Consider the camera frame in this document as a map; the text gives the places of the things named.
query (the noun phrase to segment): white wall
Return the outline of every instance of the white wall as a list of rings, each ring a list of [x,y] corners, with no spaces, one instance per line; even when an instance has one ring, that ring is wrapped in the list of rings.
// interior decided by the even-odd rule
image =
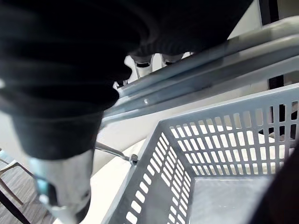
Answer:
[[[231,37],[251,31],[261,27],[259,6],[257,0],[250,6],[246,14],[242,17]],[[126,59],[126,64],[132,66],[133,62],[130,58]],[[161,67],[161,58],[156,55],[153,62],[153,68],[156,70]],[[131,81],[136,79],[136,72],[133,71]],[[166,111],[150,114],[134,119],[124,120],[117,123],[110,124],[104,128],[98,135],[98,141],[111,146],[118,150],[124,150],[139,140],[145,138],[150,130],[152,130],[158,121],[173,116],[174,114],[182,113],[186,110],[206,106],[209,104],[229,100],[251,93],[267,90],[267,82],[245,86],[243,88],[230,91],[212,98],[197,101],[184,106],[179,106]],[[24,153],[21,151],[20,144],[14,133],[9,116],[0,112],[0,147],[5,150],[10,156],[27,166]],[[112,156],[96,152],[94,158],[94,172],[99,170],[106,164]]]

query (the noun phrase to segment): floor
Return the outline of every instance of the floor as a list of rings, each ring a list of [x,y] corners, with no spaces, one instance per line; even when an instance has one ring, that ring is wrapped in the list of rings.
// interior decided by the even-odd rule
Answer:
[[[13,160],[13,158],[6,155],[4,151],[0,151],[0,158],[7,162],[11,162]],[[5,166],[6,164],[0,161],[0,168]],[[23,213],[31,224],[53,224],[55,220],[54,217],[52,217],[38,201],[34,182],[31,176],[24,172],[20,167],[16,167],[1,175],[0,178],[24,204],[22,206],[19,205],[0,186],[1,192],[3,192],[12,203],[14,203],[14,205]],[[0,223],[21,224],[21,222],[18,221],[1,203]]]

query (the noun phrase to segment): metal handle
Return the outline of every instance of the metal handle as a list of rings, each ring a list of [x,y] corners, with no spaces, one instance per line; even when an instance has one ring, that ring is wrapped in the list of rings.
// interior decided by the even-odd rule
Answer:
[[[95,149],[121,157],[123,160],[129,161],[132,165],[136,165],[138,161],[138,156],[136,154],[131,154],[130,156],[126,156],[124,153],[114,148],[111,148],[109,146],[106,146],[100,142],[95,143]]]

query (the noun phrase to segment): metal rod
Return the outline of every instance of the metal rod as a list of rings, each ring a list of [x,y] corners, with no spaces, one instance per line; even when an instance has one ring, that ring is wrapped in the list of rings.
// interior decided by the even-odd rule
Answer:
[[[104,152],[107,152],[107,153],[110,153],[112,155],[115,155],[115,156],[118,156],[118,157],[121,157],[123,160],[126,160],[126,161],[129,161],[130,162],[130,158],[128,156],[125,156],[124,153],[114,149],[114,148],[111,148],[109,146],[106,146],[100,142],[96,142],[95,143],[95,149],[98,149],[100,151],[104,151]]]

